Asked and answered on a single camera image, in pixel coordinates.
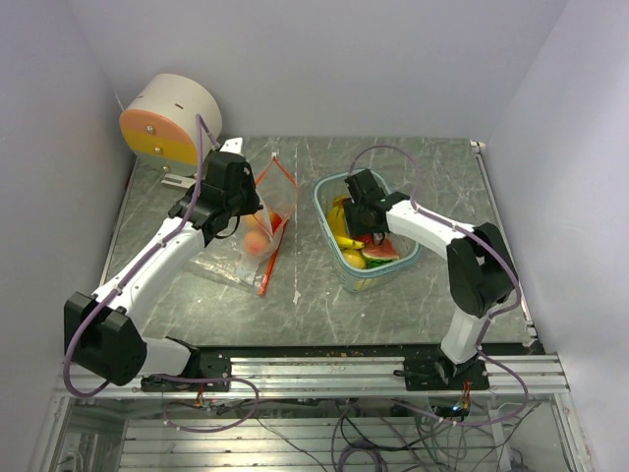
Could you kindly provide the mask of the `clear orange-zip top bag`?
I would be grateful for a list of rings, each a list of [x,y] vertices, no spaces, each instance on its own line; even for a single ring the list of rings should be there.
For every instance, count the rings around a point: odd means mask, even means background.
[[[292,217],[298,198],[296,180],[281,163],[277,151],[271,154],[255,183],[261,209],[241,218],[242,251],[236,270],[240,280],[247,284],[254,284],[259,267],[277,250],[281,230]]]

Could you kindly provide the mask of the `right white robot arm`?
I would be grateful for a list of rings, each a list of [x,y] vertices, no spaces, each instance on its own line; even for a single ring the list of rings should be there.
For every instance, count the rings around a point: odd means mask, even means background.
[[[462,223],[419,206],[411,197],[387,193],[364,169],[345,178],[344,205],[352,236],[394,234],[442,257],[447,265],[455,311],[427,373],[447,389],[460,388],[480,368],[479,346],[490,318],[507,310],[519,288],[515,266],[498,227]]]

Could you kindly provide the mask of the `red toy pear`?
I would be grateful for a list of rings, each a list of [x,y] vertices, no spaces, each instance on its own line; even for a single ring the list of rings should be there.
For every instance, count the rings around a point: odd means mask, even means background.
[[[271,234],[275,235],[277,231],[283,227],[284,219],[280,214],[274,211],[270,211],[268,213],[268,216],[269,216],[269,222],[271,225]]]

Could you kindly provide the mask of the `orange toy peach with leaf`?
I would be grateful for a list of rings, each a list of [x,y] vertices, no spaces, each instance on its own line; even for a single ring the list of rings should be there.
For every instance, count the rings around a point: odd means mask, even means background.
[[[254,214],[248,214],[242,217],[242,222],[249,230],[257,230],[261,232],[271,232],[268,212],[263,209]]]

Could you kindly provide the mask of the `pink toy peach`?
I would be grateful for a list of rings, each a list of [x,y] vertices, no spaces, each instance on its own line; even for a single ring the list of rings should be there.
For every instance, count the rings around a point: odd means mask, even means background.
[[[264,256],[270,246],[268,235],[259,230],[250,230],[244,237],[244,250],[251,257]]]

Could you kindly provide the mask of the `yellow toy mango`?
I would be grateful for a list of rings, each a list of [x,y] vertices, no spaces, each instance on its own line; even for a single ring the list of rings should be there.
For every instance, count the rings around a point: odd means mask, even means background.
[[[368,268],[367,260],[364,258],[361,250],[342,249],[341,254],[348,266],[358,270]]]

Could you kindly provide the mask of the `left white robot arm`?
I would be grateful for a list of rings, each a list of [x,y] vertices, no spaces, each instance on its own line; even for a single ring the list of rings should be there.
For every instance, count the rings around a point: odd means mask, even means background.
[[[139,331],[158,295],[180,269],[212,241],[235,233],[241,217],[262,208],[253,171],[238,153],[214,153],[198,180],[169,210],[157,233],[108,282],[89,294],[74,293],[64,305],[66,389],[76,396],[72,365],[123,386],[139,376],[165,379],[179,390],[201,382],[200,349]]]

